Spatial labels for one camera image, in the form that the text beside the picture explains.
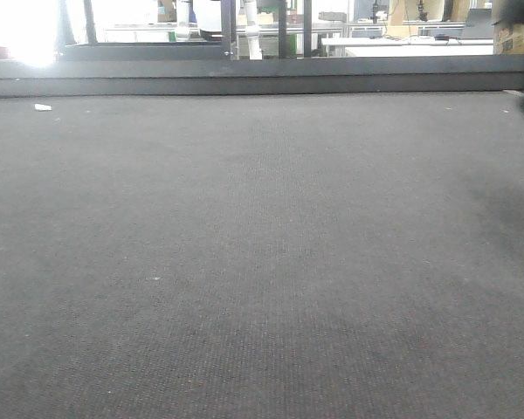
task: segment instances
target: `white debris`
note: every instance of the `white debris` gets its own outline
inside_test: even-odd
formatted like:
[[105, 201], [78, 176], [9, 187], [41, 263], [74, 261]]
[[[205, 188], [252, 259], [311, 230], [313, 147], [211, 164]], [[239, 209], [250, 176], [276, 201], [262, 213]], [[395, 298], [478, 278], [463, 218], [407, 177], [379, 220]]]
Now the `white debris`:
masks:
[[52, 110], [52, 106], [43, 105], [41, 103], [36, 103], [35, 104], [35, 110], [39, 111], [39, 112], [51, 111]]

